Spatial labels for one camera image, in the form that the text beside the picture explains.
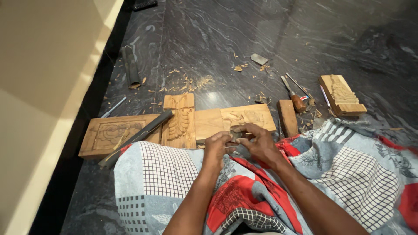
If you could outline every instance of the beige wall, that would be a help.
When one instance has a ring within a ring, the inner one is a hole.
[[[0,0],[0,234],[26,234],[123,0]]]

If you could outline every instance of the person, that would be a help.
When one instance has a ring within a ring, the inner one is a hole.
[[[368,234],[343,208],[303,177],[281,155],[268,130],[248,123],[236,127],[235,132],[251,133],[232,143],[229,132],[219,132],[205,141],[202,168],[188,194],[172,216],[163,235],[202,234],[207,208],[220,171],[223,155],[242,144],[253,158],[268,165],[287,187],[299,207],[307,225],[316,235]]]

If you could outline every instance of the hand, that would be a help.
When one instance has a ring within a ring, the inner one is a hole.
[[[247,123],[233,129],[234,132],[251,133],[247,138],[238,138],[237,143],[248,149],[251,155],[274,168],[278,161],[284,160],[279,149],[275,146],[271,134],[253,123]]]
[[[225,148],[237,143],[231,143],[232,135],[228,131],[221,131],[205,140],[205,154],[203,156],[203,168],[212,168],[212,170],[221,172],[224,167],[223,156],[234,152],[237,148]]]

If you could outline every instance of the grid pattern cloth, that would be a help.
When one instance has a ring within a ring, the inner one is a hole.
[[[184,198],[198,171],[185,150],[161,148],[146,141],[141,147],[144,193]]]
[[[243,207],[233,210],[222,223],[222,229],[227,229],[238,219],[243,219],[247,225],[260,230],[283,233],[286,227],[276,218],[261,212],[245,209]]]
[[[400,193],[396,175],[383,168],[369,154],[343,147],[332,168],[316,180],[327,186],[368,232],[393,216]]]

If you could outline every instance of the black granite floor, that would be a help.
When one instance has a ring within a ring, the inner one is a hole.
[[[275,103],[288,99],[280,75],[288,72],[326,117],[318,76],[341,74],[368,109],[361,119],[398,144],[416,146],[417,26],[418,2],[409,0],[159,1],[132,13],[123,42],[134,48],[145,84],[129,90],[116,61],[101,113],[124,96],[111,116],[160,113],[150,103],[187,91],[179,89],[188,77],[193,88],[201,85],[193,92],[196,110],[254,104],[248,97],[263,92],[277,120]],[[270,73],[250,60],[253,53],[270,59]],[[240,64],[248,67],[234,71]],[[404,130],[389,130],[397,127]],[[124,234],[113,173],[95,161],[83,163],[61,234]]]

